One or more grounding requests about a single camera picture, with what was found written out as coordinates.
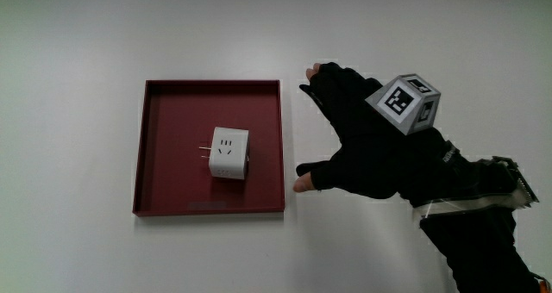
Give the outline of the person's right hand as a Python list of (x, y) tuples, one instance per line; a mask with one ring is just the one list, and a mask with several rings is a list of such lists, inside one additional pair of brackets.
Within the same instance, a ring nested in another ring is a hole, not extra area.
[(306, 76), (309, 83), (299, 88), (329, 121), (341, 148), (329, 160), (299, 165), (294, 191), (338, 188), (386, 199), (397, 192), (410, 197), (428, 187), (445, 149), (439, 131), (400, 133), (366, 102), (382, 84), (353, 69), (316, 63)]

